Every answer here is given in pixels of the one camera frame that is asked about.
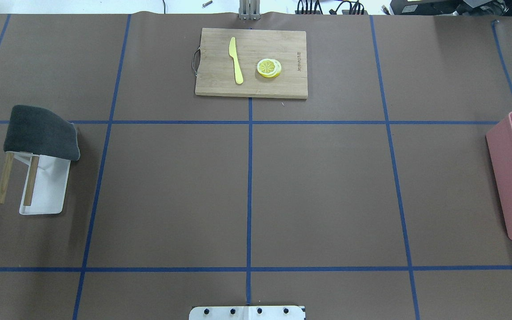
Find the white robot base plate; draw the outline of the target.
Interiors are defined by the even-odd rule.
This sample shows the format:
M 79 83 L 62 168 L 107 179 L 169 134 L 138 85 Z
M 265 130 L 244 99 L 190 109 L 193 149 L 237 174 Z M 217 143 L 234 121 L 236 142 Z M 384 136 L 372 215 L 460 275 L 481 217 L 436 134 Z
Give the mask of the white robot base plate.
M 198 306 L 191 309 L 189 320 L 305 320 L 304 306 Z

